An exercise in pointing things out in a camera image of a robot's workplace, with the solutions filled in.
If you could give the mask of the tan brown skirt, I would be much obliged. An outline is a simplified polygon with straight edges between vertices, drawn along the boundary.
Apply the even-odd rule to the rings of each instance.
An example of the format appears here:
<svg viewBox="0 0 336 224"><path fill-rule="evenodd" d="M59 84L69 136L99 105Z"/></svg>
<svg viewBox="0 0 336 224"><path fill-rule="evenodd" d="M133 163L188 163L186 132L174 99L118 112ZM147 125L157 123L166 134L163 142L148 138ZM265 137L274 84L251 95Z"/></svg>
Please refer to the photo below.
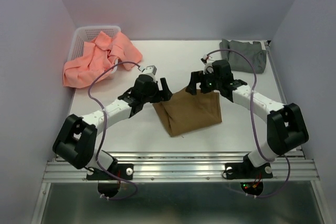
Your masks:
<svg viewBox="0 0 336 224"><path fill-rule="evenodd" d="M222 123L220 98L216 92L203 94L198 89L196 95L191 95L182 89L169 101L154 103L153 107L171 137Z"/></svg>

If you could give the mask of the grey pleated skirt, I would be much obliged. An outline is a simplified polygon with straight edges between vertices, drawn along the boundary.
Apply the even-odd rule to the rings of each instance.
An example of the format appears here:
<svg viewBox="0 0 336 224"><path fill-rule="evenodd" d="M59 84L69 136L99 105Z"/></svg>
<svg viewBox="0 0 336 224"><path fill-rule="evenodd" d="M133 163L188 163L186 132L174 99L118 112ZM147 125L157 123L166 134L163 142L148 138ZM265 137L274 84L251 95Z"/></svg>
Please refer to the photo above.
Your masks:
<svg viewBox="0 0 336 224"><path fill-rule="evenodd" d="M220 49L230 49L230 51L221 51L223 59L227 60L230 64L232 71L253 73L253 70L249 63L240 55L232 52L237 51L244 55L248 61L252 64L255 73L262 74L266 69L267 53L262 48L262 44L258 41L240 42L235 40L223 39L219 43Z"/></svg>

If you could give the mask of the pink skirt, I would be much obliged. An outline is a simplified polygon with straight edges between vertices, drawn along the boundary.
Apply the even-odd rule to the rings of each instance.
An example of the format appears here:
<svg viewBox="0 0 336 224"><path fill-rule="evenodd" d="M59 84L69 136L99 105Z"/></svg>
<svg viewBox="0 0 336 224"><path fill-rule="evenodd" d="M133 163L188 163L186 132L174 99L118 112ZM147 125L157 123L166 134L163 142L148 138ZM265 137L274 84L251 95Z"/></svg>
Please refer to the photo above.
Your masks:
<svg viewBox="0 0 336 224"><path fill-rule="evenodd" d="M85 88L107 69L123 62L131 70L142 60L140 51L122 32L110 37L103 31L90 42L83 43L82 56L68 61L63 69L63 86Z"/></svg>

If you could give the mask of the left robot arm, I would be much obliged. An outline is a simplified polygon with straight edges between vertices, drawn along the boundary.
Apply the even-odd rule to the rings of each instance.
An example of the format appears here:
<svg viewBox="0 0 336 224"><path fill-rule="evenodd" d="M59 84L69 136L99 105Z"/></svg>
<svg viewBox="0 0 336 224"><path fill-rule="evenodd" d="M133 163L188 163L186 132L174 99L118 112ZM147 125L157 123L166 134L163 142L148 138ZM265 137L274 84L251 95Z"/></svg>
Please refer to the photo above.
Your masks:
<svg viewBox="0 0 336 224"><path fill-rule="evenodd" d="M113 178L118 161L101 147L95 147L97 136L105 137L107 128L133 117L146 103L168 101L171 97L165 78L157 82L150 74L140 74L133 87L111 104L87 115L67 116L52 150L76 169L98 169L104 178Z"/></svg>

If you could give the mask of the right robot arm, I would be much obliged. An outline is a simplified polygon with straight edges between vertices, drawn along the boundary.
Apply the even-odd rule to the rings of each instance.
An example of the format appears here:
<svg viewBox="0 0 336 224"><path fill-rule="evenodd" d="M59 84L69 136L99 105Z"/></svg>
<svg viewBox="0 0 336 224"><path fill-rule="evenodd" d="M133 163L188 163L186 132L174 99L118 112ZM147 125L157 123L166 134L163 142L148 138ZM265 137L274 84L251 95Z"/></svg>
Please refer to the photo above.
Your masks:
<svg viewBox="0 0 336 224"><path fill-rule="evenodd" d="M192 72L185 90L196 95L197 86L203 94L219 91L230 102L247 108L252 119L258 116L267 125L266 142L263 145L257 143L257 149L245 155L241 163L229 163L227 179L254 177L264 171L263 166L309 139L298 105L273 101L256 92L254 86L235 79L226 60L216 60L206 64L204 70Z"/></svg>

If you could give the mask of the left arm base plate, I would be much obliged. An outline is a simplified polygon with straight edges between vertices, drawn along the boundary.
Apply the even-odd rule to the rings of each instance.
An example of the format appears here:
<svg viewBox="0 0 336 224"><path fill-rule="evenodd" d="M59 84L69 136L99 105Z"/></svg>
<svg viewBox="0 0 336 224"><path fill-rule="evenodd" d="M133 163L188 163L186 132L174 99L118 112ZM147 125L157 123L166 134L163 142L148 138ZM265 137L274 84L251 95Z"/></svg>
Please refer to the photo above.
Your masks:
<svg viewBox="0 0 336 224"><path fill-rule="evenodd" d="M106 172L91 168L93 172L87 171L86 180L89 181L99 181L99 180L115 180L115 178L109 176ZM132 163L121 163L112 165L112 168L108 169L108 172L112 173L114 176L125 180L133 179L134 165Z"/></svg>

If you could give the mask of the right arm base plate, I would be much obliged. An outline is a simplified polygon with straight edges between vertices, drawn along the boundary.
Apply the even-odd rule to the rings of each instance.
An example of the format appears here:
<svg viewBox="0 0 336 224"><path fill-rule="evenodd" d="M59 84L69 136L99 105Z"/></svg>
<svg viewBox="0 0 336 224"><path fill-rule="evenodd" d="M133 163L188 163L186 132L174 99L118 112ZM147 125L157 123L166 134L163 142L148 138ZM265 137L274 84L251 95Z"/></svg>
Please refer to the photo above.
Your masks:
<svg viewBox="0 0 336 224"><path fill-rule="evenodd" d="M261 176L262 179L273 178L270 163L265 163L259 167L254 167L250 162L225 163L222 177L228 180L234 179L255 179Z"/></svg>

